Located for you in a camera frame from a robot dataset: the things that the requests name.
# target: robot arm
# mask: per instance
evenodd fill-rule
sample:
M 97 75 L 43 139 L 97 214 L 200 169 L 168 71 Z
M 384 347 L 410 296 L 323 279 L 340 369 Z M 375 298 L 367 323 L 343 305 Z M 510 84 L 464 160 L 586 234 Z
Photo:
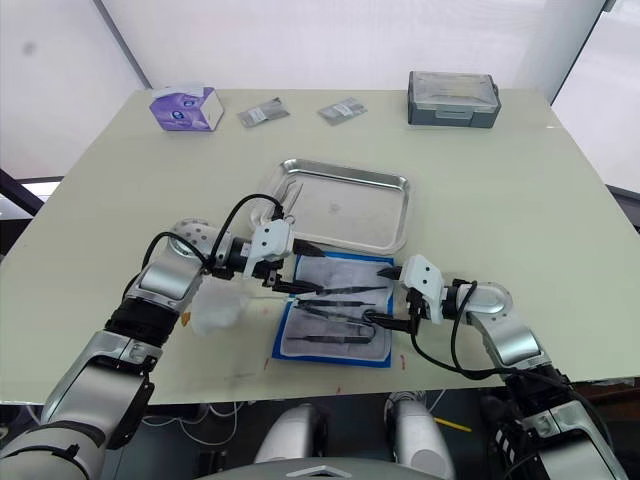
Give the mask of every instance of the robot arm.
M 283 220 L 263 225 L 251 241 L 225 232 L 213 265 L 208 255 L 218 233 L 197 219 L 183 220 L 172 228 L 165 249 L 144 266 L 105 328 L 93 335 L 49 395 L 41 425 L 0 453 L 1 478 L 42 478 L 44 472 L 50 479 L 99 478 L 105 449 L 125 445 L 138 428 L 154 389 L 149 374 L 204 273 L 230 279 L 242 272 L 245 278 L 260 278 L 264 286 L 289 293 L 321 288 L 283 282 L 277 273 L 292 250 L 323 255 L 308 244 L 294 242 Z M 185 242 L 197 249 L 206 264 Z
M 455 280 L 445 286 L 440 270 L 421 255 L 379 274 L 399 280 L 407 290 L 412 319 L 370 312 L 371 321 L 415 335 L 420 318 L 434 323 L 461 318 L 482 334 L 549 478 L 628 478 L 583 404 L 572 395 L 568 379 L 552 366 L 540 341 L 519 318 L 504 287 L 481 283 L 468 296 L 471 283 Z

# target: cable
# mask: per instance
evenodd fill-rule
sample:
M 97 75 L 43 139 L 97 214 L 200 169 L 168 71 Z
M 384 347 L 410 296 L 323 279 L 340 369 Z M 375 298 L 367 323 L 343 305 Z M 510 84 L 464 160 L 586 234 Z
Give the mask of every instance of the cable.
M 442 390 L 440 392 L 440 394 L 436 397 L 436 399 L 433 401 L 433 403 L 429 407 L 429 413 L 433 412 L 433 410 L 438 406 L 438 403 L 440 402 L 440 400 L 442 400 L 442 397 L 444 397 L 445 393 L 447 393 L 446 390 Z
M 29 414 L 29 416 L 31 417 L 31 419 L 36 422 L 36 425 L 40 425 L 40 419 L 38 418 L 38 416 L 35 414 L 35 412 L 33 411 L 33 407 L 31 405 L 25 405 L 25 407 L 27 408 L 27 413 Z
M 122 464 L 122 457 L 124 457 L 124 452 L 126 449 L 126 445 L 120 449 L 120 457 L 118 458 L 118 463 L 116 464 L 116 468 L 113 471 L 113 478 L 118 478 L 118 472 L 120 471 L 120 465 Z
M 419 390 L 417 392 L 407 392 L 407 391 L 405 391 L 405 392 L 391 392 L 391 393 L 389 393 L 389 396 L 387 397 L 387 399 L 384 402 L 382 420 L 384 421 L 385 425 L 387 424 L 388 413 L 394 407 L 396 402 L 399 402 L 401 400 L 409 400 L 409 401 L 418 402 L 418 403 L 423 404 L 425 406 L 425 408 L 427 408 L 427 392 L 425 390 Z
M 231 411 L 230 411 L 230 412 L 228 412 L 228 413 L 221 413 L 221 412 L 218 412 L 215 408 L 213 408 L 213 405 L 209 405 L 209 410 L 210 410 L 210 411 L 211 411 L 211 413 L 213 413 L 216 417 L 220 417 L 220 418 L 228 418 L 228 417 L 231 417 L 231 416 L 235 415 L 235 414 L 236 414 L 236 413 L 237 413 L 237 412 L 238 412 L 238 411 L 239 411 L 243 406 L 244 406 L 244 402 L 240 402 L 240 403 L 238 404 L 238 408 L 237 408 L 237 409 L 235 408 L 235 405 L 234 405 L 233 410 L 231 410 Z
M 519 469 L 522 465 L 524 465 L 525 463 L 533 460 L 534 458 L 536 458 L 538 456 L 537 453 L 532 453 L 530 455 L 527 455 L 526 457 L 521 458 L 520 460 L 518 460 L 516 463 L 514 463 L 513 465 L 511 465 L 506 472 L 504 472 L 504 475 L 502 476 L 502 480 L 507 480 L 507 478 L 511 478 L 511 474 L 513 472 L 515 472 L 517 469 Z
M 236 435 L 236 431 L 238 430 L 238 407 L 236 406 L 236 402 L 233 402 L 233 430 L 231 432 L 231 434 L 222 442 L 205 442 L 204 440 L 200 440 L 199 438 L 194 437 L 192 434 L 190 434 L 187 429 L 185 428 L 184 424 L 182 423 L 182 421 L 180 421 L 180 428 L 182 429 L 182 431 L 184 432 L 184 434 L 189 437 L 191 440 L 193 440 L 196 443 L 199 443 L 200 445 L 204 445 L 206 447 L 219 447 L 220 445 L 224 445 L 226 443 L 229 443 L 231 441 L 231 439 Z
M 167 425 L 172 424 L 173 422 L 177 422 L 177 421 L 181 421 L 186 423 L 187 425 L 197 425 L 199 423 L 202 423 L 202 421 L 207 418 L 207 415 L 209 415 L 209 408 L 206 408 L 204 411 L 204 415 L 202 415 L 198 420 L 194 420 L 194 421 L 190 421 L 190 420 L 183 420 L 180 417 L 173 417 L 170 418 L 169 420 L 167 420 L 166 422 L 160 422 L 160 423 L 151 423 L 148 422 L 147 419 L 148 418 L 157 418 L 156 415 L 148 415 L 146 417 L 144 417 L 142 419 L 142 423 L 144 423 L 145 425 L 149 426 L 149 427 L 165 427 Z
M 478 288 L 478 282 L 475 280 L 471 282 L 471 287 L 467 290 L 464 298 L 462 299 L 462 303 L 460 304 L 460 308 L 458 308 L 458 313 L 456 315 L 456 319 L 453 322 L 453 330 L 451 330 L 451 359 L 453 360 L 453 364 L 455 365 L 458 372 L 462 373 L 467 378 L 471 378 L 472 375 L 469 371 L 462 368 L 460 362 L 458 361 L 458 354 L 456 352 L 456 339 L 458 338 L 458 327 L 460 326 L 460 321 L 462 320 L 462 316 L 464 315 L 464 309 L 469 303 L 469 299 L 473 292 L 475 292 L 476 288 Z
M 148 427 L 166 427 L 167 425 L 172 424 L 173 422 L 177 422 L 178 419 L 177 418 L 171 418 L 169 420 L 167 420 L 166 422 L 161 422 L 161 423 L 151 423 L 147 421 L 147 418 L 154 418 L 154 417 L 144 417 L 142 419 L 142 423 L 147 425 Z
M 420 356 L 422 356 L 427 361 L 433 363 L 434 365 L 437 365 L 451 372 L 459 373 L 470 380 L 484 380 L 490 377 L 491 375 L 517 375 L 520 377 L 528 378 L 530 380 L 536 380 L 539 382 L 546 383 L 547 385 L 551 385 L 561 390 L 565 390 L 570 397 L 572 397 L 574 400 L 579 401 L 582 404 L 582 406 L 585 408 L 585 410 L 587 410 L 594 417 L 598 430 L 602 434 L 607 444 L 613 449 L 613 439 L 611 438 L 611 432 L 609 431 L 609 428 L 607 427 L 606 422 L 604 421 L 600 413 L 595 409 L 595 407 L 586 398 L 584 398 L 578 392 L 573 390 L 571 388 L 571 385 L 555 381 L 551 378 L 545 377 L 544 375 L 540 375 L 538 373 L 529 372 L 526 370 L 519 370 L 517 368 L 497 367 L 497 368 L 487 368 L 483 370 L 467 370 L 462 367 L 462 365 L 458 360 L 458 355 L 456 352 L 456 339 L 457 339 L 458 327 L 460 326 L 462 316 L 464 315 L 464 308 L 469 302 L 471 295 L 477 288 L 477 285 L 478 285 L 478 282 L 476 281 L 471 282 L 471 287 L 465 294 L 462 300 L 462 303 L 460 304 L 460 307 L 458 309 L 458 314 L 456 315 L 456 319 L 453 324 L 453 330 L 451 332 L 451 358 L 453 360 L 454 366 L 441 362 L 429 356 L 426 352 L 424 352 L 418 346 L 414 333 L 411 334 L 411 344 L 413 345 L 413 348 L 418 352 Z
M 191 253 L 193 253 L 198 258 L 198 260 L 200 260 L 203 266 L 207 265 L 207 259 L 202 254 L 202 252 L 200 252 L 200 250 L 194 247 L 186 238 L 182 238 L 180 235 L 173 232 L 160 232 L 158 235 L 153 237 L 153 240 L 151 240 L 151 243 L 147 247 L 147 251 L 144 254 L 144 259 L 142 260 L 142 268 L 140 270 L 143 270 L 144 267 L 147 266 L 147 264 L 149 263 L 149 260 L 151 259 L 151 254 L 153 253 L 153 250 L 156 248 L 156 245 L 158 244 L 158 242 L 162 240 L 162 238 L 164 237 L 170 237 L 170 238 L 173 238 L 174 240 L 177 240 L 184 247 L 188 248 L 191 251 Z
M 455 367 L 452 367 L 451 365 L 447 365 L 446 363 L 441 362 L 440 360 L 436 360 L 432 356 L 428 355 L 424 350 L 422 350 L 418 346 L 418 342 L 416 341 L 416 334 L 414 332 L 411 332 L 411 345 L 413 345 L 414 350 L 418 352 L 418 355 L 420 355 L 422 358 L 424 358 L 428 362 L 433 363 L 434 365 L 440 368 L 444 368 L 445 370 L 449 370 L 450 372 L 460 373 Z
M 213 271 L 215 269 L 215 266 L 216 266 L 216 254 L 218 252 L 218 248 L 220 247 L 220 244 L 222 243 L 222 239 L 224 238 L 224 234 L 227 232 L 227 229 L 229 228 L 229 226 L 231 225 L 231 222 L 233 221 L 233 217 L 236 216 L 236 214 L 238 213 L 240 208 L 242 208 L 242 206 L 245 203 L 247 203 L 249 200 L 253 200 L 254 198 L 263 198 L 265 200 L 269 200 L 271 203 L 273 203 L 275 205 L 275 210 L 273 212 L 272 220 L 277 219 L 277 218 L 282 218 L 284 216 L 284 209 L 282 207 L 282 204 L 278 200 L 276 200 L 275 198 L 273 198 L 273 197 L 271 197 L 269 195 L 264 195 L 262 193 L 253 193 L 253 194 L 247 195 L 246 197 L 241 199 L 236 204 L 236 206 L 233 207 L 233 209 L 229 213 L 229 216 L 227 217 L 225 222 L 222 224 L 222 227 L 220 228 L 220 231 L 218 232 L 218 236 L 216 237 L 216 241 L 213 242 L 213 247 L 211 248 L 211 252 L 209 253 L 209 263 L 208 264 L 205 263 L 205 265 L 208 266 L 210 271 Z

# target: black cable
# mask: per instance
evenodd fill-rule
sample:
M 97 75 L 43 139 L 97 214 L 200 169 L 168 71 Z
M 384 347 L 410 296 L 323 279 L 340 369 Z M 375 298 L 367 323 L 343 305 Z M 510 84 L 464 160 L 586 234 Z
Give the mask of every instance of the black cable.
M 213 271 L 213 269 L 216 266 L 216 257 L 215 257 L 216 256 L 216 252 L 218 251 L 218 248 L 220 247 L 220 244 L 222 243 L 222 239 L 224 238 L 224 234 L 226 233 L 227 229 L 231 225 L 231 222 L 233 221 L 233 217 L 236 216 L 236 214 L 238 213 L 240 208 L 245 203 L 247 203 L 249 200 L 253 200 L 254 198 L 263 198 L 265 200 L 269 200 L 271 203 L 274 204 L 275 210 L 273 212 L 272 220 L 284 217 L 284 209 L 282 207 L 282 204 L 278 200 L 276 200 L 275 198 L 273 198 L 273 197 L 271 197 L 269 195 L 265 195 L 263 193 L 253 193 L 251 195 L 247 195 L 246 197 L 244 197 L 242 200 L 240 200 L 236 204 L 235 207 L 233 207 L 233 210 L 231 210 L 231 212 L 229 213 L 229 216 L 225 220 L 224 224 L 222 225 L 222 227 L 220 227 L 220 231 L 218 232 L 218 236 L 216 237 L 216 241 L 213 242 L 213 247 L 211 248 L 211 252 L 209 253 L 209 262 L 205 263 L 205 265 L 207 265 L 207 267 L 209 268 L 210 271 Z
M 507 480 L 507 478 L 511 478 L 511 474 L 513 472 L 515 472 L 517 469 L 519 469 L 520 467 L 522 467 L 522 465 L 524 465 L 527 462 L 530 462 L 531 460 L 533 460 L 534 458 L 536 458 L 538 456 L 537 453 L 532 453 L 530 455 L 527 455 L 526 457 L 522 457 L 520 460 L 518 460 L 516 463 L 514 463 L 513 465 L 511 465 L 506 472 L 504 472 L 504 475 L 502 476 L 502 480 Z
M 202 255 L 200 250 L 198 250 L 196 247 L 191 245 L 191 243 L 189 243 L 189 240 L 187 240 L 186 238 L 182 238 L 180 235 L 173 232 L 160 232 L 155 237 L 153 237 L 153 240 L 151 240 L 151 243 L 149 243 L 149 246 L 147 247 L 147 251 L 145 252 L 144 258 L 142 260 L 142 268 L 140 269 L 140 271 L 144 270 L 144 267 L 146 267 L 149 264 L 149 260 L 151 259 L 151 254 L 153 253 L 153 250 L 156 248 L 156 245 L 158 245 L 158 242 L 162 240 L 164 237 L 173 238 L 174 240 L 180 242 L 184 247 L 189 249 L 191 253 L 193 253 L 198 258 L 198 260 L 200 260 L 203 266 L 207 265 L 207 259 L 205 258 L 205 256 Z M 131 285 L 133 285 L 133 282 L 135 282 L 136 278 L 138 278 L 138 275 L 134 275 L 133 278 L 129 280 L 129 283 L 127 283 L 127 286 L 124 288 L 124 291 L 122 292 L 123 299 L 124 299 L 124 296 L 127 294 L 127 291 L 131 288 Z
M 565 390 L 570 397 L 572 397 L 574 400 L 579 401 L 582 404 L 582 406 L 585 408 L 585 410 L 591 413 L 591 415 L 595 419 L 598 430 L 600 430 L 600 433 L 602 434 L 607 444 L 613 449 L 613 439 L 611 438 L 611 432 L 609 431 L 609 428 L 607 427 L 606 422 L 604 421 L 600 413 L 596 410 L 596 408 L 586 398 L 584 398 L 578 392 L 573 390 L 571 385 L 555 381 L 551 378 L 545 377 L 544 375 L 540 375 L 538 373 L 529 372 L 526 370 L 519 370 L 517 368 L 496 367 L 496 368 L 487 368 L 483 370 L 467 370 L 464 367 L 462 367 L 462 365 L 458 360 L 458 355 L 456 351 L 457 333 L 458 333 L 458 328 L 460 326 L 460 322 L 462 321 L 462 316 L 464 315 L 464 309 L 467 303 L 469 302 L 471 295 L 477 288 L 477 286 L 478 286 L 478 282 L 476 281 L 471 282 L 471 287 L 469 288 L 464 298 L 462 299 L 462 303 L 460 304 L 460 307 L 458 309 L 458 314 L 453 324 L 453 330 L 451 331 L 450 346 L 451 346 L 451 358 L 453 360 L 454 365 L 453 366 L 447 365 L 446 363 L 441 362 L 440 360 L 437 360 L 431 357 L 430 355 L 428 355 L 425 351 L 423 351 L 418 346 L 418 343 L 415 338 L 415 334 L 412 333 L 411 344 L 413 345 L 413 348 L 416 350 L 416 352 L 422 358 L 431 362 L 432 364 L 437 365 L 438 367 L 444 368 L 445 370 L 448 370 L 450 372 L 459 373 L 470 380 L 484 380 L 492 375 L 517 375 L 520 377 L 528 378 L 530 380 L 536 380 L 539 382 L 546 383 L 547 385 L 551 385 L 561 390 Z
M 455 367 L 452 367 L 451 365 L 447 365 L 446 363 L 441 362 L 440 360 L 436 360 L 432 356 L 428 355 L 424 350 L 422 350 L 418 346 L 418 342 L 416 341 L 416 335 L 413 332 L 411 332 L 411 345 L 413 345 L 413 348 L 415 349 L 415 351 L 418 352 L 418 355 L 420 355 L 422 358 L 424 358 L 428 362 L 433 363 L 434 365 L 440 368 L 444 368 L 445 370 L 449 370 L 450 372 L 460 373 Z
M 472 374 L 468 370 L 462 368 L 462 365 L 460 365 L 460 362 L 458 361 L 458 354 L 456 352 L 456 340 L 458 338 L 458 327 L 460 327 L 460 322 L 462 320 L 462 316 L 464 315 L 464 309 L 466 308 L 467 303 L 469 303 L 469 299 L 471 298 L 471 295 L 473 295 L 473 292 L 475 292 L 476 288 L 478 288 L 478 282 L 474 280 L 473 282 L 471 282 L 469 290 L 467 290 L 466 295 L 462 299 L 460 308 L 458 308 L 458 314 L 456 315 L 456 319 L 453 322 L 453 330 L 451 330 L 451 359 L 453 360 L 453 364 L 455 365 L 458 372 L 462 373 L 462 375 L 467 378 L 471 378 Z

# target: metal tray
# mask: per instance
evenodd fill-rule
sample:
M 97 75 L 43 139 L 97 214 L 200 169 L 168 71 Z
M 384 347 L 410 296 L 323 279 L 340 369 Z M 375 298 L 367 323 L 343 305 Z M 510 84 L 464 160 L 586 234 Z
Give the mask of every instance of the metal tray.
M 406 241 L 409 181 L 311 160 L 282 162 L 260 191 L 282 202 L 296 238 L 390 255 Z M 267 223 L 273 206 L 258 201 L 250 222 Z

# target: purple box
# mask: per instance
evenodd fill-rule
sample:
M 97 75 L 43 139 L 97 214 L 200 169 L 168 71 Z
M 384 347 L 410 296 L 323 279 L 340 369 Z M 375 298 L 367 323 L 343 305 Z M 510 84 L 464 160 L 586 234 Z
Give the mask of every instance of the purple box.
M 224 113 L 215 89 L 202 86 L 155 90 L 151 112 L 165 130 L 213 132 Z

